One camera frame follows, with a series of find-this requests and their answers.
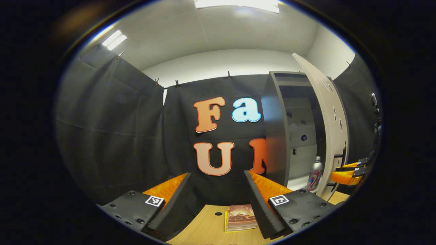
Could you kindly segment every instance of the orange foam pad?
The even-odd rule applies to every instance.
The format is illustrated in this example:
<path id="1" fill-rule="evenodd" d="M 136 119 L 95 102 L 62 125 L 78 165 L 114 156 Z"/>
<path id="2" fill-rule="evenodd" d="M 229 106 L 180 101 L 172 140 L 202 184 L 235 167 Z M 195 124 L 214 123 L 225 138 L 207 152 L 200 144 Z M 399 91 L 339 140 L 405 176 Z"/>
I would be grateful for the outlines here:
<path id="1" fill-rule="evenodd" d="M 357 167 L 357 162 L 344 165 L 344 167 Z"/>
<path id="2" fill-rule="evenodd" d="M 249 171 L 251 178 L 253 179 L 254 183 L 256 184 L 257 188 L 259 189 L 260 194 L 262 195 L 263 200 L 265 200 L 268 207 L 271 208 L 271 206 L 268 203 L 268 199 L 270 197 L 275 197 L 278 195 L 283 195 L 289 192 L 292 192 L 290 189 L 284 187 L 283 185 L 276 183 L 270 179 L 267 179 L 263 176 L 260 176 L 258 174 L 255 174 L 251 171 Z"/>
<path id="3" fill-rule="evenodd" d="M 331 173 L 330 179 L 334 182 L 338 182 L 340 184 L 350 184 L 351 179 L 353 178 L 354 171 L 333 171 Z"/>
<path id="4" fill-rule="evenodd" d="M 185 178 L 186 174 L 187 173 L 184 173 L 167 180 L 151 189 L 146 190 L 143 192 L 143 194 L 163 198 L 165 200 L 165 205 L 163 207 L 165 207 L 173 196 L 174 192 L 179 187 L 180 183 L 182 183 L 182 180 Z"/>

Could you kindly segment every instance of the black fabric backdrop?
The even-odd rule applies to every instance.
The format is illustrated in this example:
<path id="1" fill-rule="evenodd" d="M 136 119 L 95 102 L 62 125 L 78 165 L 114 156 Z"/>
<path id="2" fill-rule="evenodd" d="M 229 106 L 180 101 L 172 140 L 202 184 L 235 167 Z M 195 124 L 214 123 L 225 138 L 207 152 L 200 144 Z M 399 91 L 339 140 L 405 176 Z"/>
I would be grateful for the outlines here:
<path id="1" fill-rule="evenodd" d="M 211 78 L 168 88 L 163 109 L 163 135 L 165 155 L 172 176 L 185 172 L 192 173 L 194 192 L 205 204 L 231 205 L 249 203 L 244 170 L 253 168 L 254 152 L 249 142 L 265 138 L 265 123 L 261 94 L 268 75 L 233 76 L 231 79 Z M 220 119 L 213 120 L 217 128 L 205 133 L 195 132 L 198 125 L 197 109 L 194 103 L 222 97 L 225 105 L 220 106 Z M 262 117 L 257 122 L 235 122 L 232 112 L 233 102 L 249 97 L 257 101 Z M 232 142 L 232 168 L 223 176 L 211 176 L 201 172 L 197 166 L 195 143 L 211 143 L 210 163 L 221 166 L 220 142 Z"/>
<path id="2" fill-rule="evenodd" d="M 380 108 L 382 100 L 371 72 L 357 53 L 350 66 L 334 80 L 334 84 L 347 113 L 350 136 L 347 163 L 355 163 L 375 150 L 374 124 L 377 116 L 372 106 L 371 94 L 375 93 L 378 97 Z M 351 194 L 354 190 L 355 187 L 342 184 L 337 188 L 337 191 L 346 194 Z"/>
<path id="3" fill-rule="evenodd" d="M 168 179 L 163 88 L 101 44 L 65 73 L 56 137 L 72 177 L 97 204 Z"/>

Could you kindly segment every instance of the white door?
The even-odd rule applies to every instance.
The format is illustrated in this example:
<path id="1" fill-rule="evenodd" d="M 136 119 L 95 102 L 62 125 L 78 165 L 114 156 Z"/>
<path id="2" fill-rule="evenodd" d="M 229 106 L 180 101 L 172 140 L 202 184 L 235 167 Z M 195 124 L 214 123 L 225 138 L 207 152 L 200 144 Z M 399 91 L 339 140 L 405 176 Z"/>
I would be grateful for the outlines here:
<path id="1" fill-rule="evenodd" d="M 326 131 L 326 162 L 324 165 L 324 175 L 318 184 L 317 196 L 328 201 L 335 191 L 333 186 L 327 186 L 327 184 L 334 184 L 330 180 L 331 172 L 340 166 L 342 160 L 341 158 L 334 159 L 334 155 L 342 154 L 344 146 L 347 145 L 345 163 L 348 158 L 347 119 L 341 99 L 330 79 L 298 54 L 293 53 L 292 56 L 300 64 L 312 84 L 323 114 Z"/>

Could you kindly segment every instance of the table surface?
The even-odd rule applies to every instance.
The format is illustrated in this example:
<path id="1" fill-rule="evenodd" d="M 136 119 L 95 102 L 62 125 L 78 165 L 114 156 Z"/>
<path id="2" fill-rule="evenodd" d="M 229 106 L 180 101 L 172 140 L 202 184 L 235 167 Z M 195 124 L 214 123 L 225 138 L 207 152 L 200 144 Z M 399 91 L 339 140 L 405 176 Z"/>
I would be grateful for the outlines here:
<path id="1" fill-rule="evenodd" d="M 349 195 L 335 192 L 329 202 L 337 204 Z M 177 236 L 167 241 L 172 245 L 263 245 L 275 241 L 263 239 L 259 227 L 240 232 L 224 232 L 224 215 L 229 206 L 205 205 L 193 221 Z"/>

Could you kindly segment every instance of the letter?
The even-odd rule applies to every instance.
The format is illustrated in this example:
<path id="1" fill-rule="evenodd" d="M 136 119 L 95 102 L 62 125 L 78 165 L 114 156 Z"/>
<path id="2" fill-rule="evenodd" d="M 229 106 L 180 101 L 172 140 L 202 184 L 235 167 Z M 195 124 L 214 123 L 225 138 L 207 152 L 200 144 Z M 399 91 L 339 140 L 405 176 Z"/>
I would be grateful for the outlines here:
<path id="1" fill-rule="evenodd" d="M 212 107 L 212 110 L 209 109 L 210 106 L 213 104 L 224 106 L 225 100 L 222 97 L 217 97 L 217 98 L 207 99 L 194 103 L 194 107 L 197 108 L 197 114 L 198 114 L 198 126 L 195 128 L 195 131 L 197 133 L 204 133 L 207 131 L 212 131 L 217 128 L 216 123 L 212 122 L 211 117 L 214 117 L 215 120 L 219 120 L 221 116 L 221 112 L 217 105 L 214 105 Z"/>
<path id="2" fill-rule="evenodd" d="M 257 122 L 260 120 L 262 115 L 257 109 L 257 102 L 252 98 L 242 98 L 233 102 L 233 107 L 236 109 L 232 113 L 232 118 L 235 122 Z"/>
<path id="3" fill-rule="evenodd" d="M 227 174 L 232 168 L 232 149 L 235 144 L 231 142 L 222 142 L 217 145 L 217 148 L 221 150 L 221 167 L 212 167 L 209 159 L 209 150 L 212 149 L 210 143 L 195 143 L 194 148 L 197 151 L 197 165 L 201 172 L 221 176 Z"/>
<path id="4" fill-rule="evenodd" d="M 267 166 L 266 139 L 254 139 L 250 141 L 250 146 L 253 147 L 254 151 L 253 168 L 250 169 L 250 171 L 256 174 L 262 174 L 265 172 L 265 168 L 262 167 L 262 160 L 265 162 L 265 166 Z"/>

